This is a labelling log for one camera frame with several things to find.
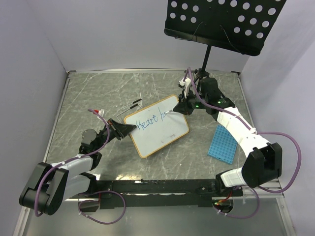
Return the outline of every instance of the dry erase marker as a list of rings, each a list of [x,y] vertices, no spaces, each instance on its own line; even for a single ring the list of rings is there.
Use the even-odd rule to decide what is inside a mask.
[[[167,112],[164,112],[164,114],[167,114],[167,113],[170,113],[170,112],[173,112],[173,110],[169,110]]]

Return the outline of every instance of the gray marble surface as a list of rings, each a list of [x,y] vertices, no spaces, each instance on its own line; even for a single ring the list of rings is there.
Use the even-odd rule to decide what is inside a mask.
[[[104,108],[106,119],[116,120],[117,110],[138,98],[142,98],[141,105],[146,107],[169,95],[178,95],[181,89],[177,84],[183,76],[184,72],[179,71],[70,74],[47,162],[74,157],[82,132],[103,128],[103,123],[88,108]],[[237,74],[213,72],[210,76],[217,79],[221,91],[250,122]],[[218,123],[204,110],[195,110],[186,118],[189,133],[146,159],[139,157],[130,137],[122,141],[114,139],[101,151],[100,164],[91,173],[100,180],[214,178],[220,172],[244,164],[246,158],[240,147],[232,165],[207,155]]]

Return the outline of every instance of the table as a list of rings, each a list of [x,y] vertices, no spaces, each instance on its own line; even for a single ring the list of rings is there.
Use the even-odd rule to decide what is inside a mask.
[[[169,95],[178,95],[181,92],[178,81],[183,76],[184,71],[169,70],[71,72],[46,161],[55,163],[74,157],[82,132],[103,128],[104,124],[88,108],[103,108],[106,119],[116,119],[119,108],[138,98],[142,98],[141,106],[146,107]],[[238,74],[211,72],[210,77],[217,79],[221,91],[250,123]],[[146,159],[139,157],[130,137],[114,139],[101,151],[103,157],[91,173],[100,180],[198,179],[214,178],[218,173],[243,166],[246,157],[240,147],[232,165],[207,156],[218,125],[210,115],[195,110],[186,118],[189,133]]]
[[[148,106],[171,94],[179,94],[178,80],[183,71],[114,70],[92,73],[71,72],[66,82],[45,160],[60,162],[75,156],[84,130],[102,129],[103,124],[88,108],[106,110],[107,119],[116,119],[117,110],[141,97]],[[212,72],[219,88],[252,123],[236,73]],[[217,122],[202,110],[187,117],[190,132],[162,150],[141,159],[129,137],[113,140],[101,153],[102,160],[91,171],[100,180],[114,179],[197,179],[214,178],[217,173],[241,167],[246,157],[236,150],[232,165],[207,156]],[[279,189],[277,180],[263,185]],[[69,199],[53,216],[34,217],[33,210],[23,207],[17,224],[19,235],[295,235],[283,194],[269,194],[256,189],[261,198],[258,214],[238,220],[217,215],[215,210],[197,206],[128,207],[126,215],[114,225],[96,224],[77,215],[77,199]],[[244,187],[246,204],[234,197],[235,215],[248,215],[257,200]],[[121,208],[99,210],[94,217],[110,221]]]

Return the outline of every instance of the white cable clip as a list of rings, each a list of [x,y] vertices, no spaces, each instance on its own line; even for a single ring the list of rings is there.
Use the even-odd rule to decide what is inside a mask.
[[[185,82],[184,82],[183,78],[182,78],[182,80],[179,80],[178,83],[179,83],[180,86],[184,86],[185,85]]]
[[[252,134],[257,134],[257,130],[256,130],[256,128],[254,128],[254,127],[250,129],[250,132],[251,132]]]
[[[243,195],[243,205],[246,203],[246,196],[245,194]]]

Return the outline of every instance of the cable tie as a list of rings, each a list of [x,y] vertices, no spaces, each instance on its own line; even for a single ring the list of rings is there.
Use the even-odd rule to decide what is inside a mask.
[[[251,129],[250,129],[250,132],[251,132],[252,134],[257,134],[256,128],[251,128]]]
[[[240,117],[241,116],[241,114],[238,114],[238,115],[234,115],[234,116],[230,116],[230,119],[228,119],[228,123],[226,124],[226,126],[230,123],[230,120],[232,120],[233,118],[237,118],[237,117]]]

